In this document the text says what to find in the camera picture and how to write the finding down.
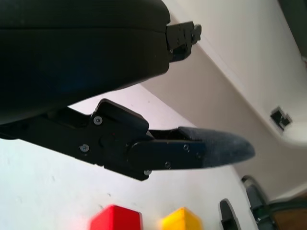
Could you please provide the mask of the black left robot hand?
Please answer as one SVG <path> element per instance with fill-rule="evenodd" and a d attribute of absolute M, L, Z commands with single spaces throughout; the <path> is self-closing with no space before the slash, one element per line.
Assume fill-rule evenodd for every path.
<path fill-rule="evenodd" d="M 148 122 L 103 99 L 90 115 L 71 104 L 166 73 L 201 38 L 170 23 L 160 0 L 3 0 L 0 137 L 20 139 L 139 181 L 151 171 L 246 161 L 255 150 L 227 132 Z"/>

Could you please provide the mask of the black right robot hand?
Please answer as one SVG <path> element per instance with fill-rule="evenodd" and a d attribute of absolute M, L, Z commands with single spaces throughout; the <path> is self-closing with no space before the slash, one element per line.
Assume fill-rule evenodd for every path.
<path fill-rule="evenodd" d="M 277 224 L 269 209 L 267 198 L 262 192 L 256 180 L 245 175 L 242 177 L 241 182 L 245 187 L 247 197 L 250 204 L 251 214 L 256 222 L 259 230 L 277 230 Z M 219 204 L 221 225 L 224 230 L 239 230 L 241 229 L 234 209 L 228 199 L 223 199 Z"/>

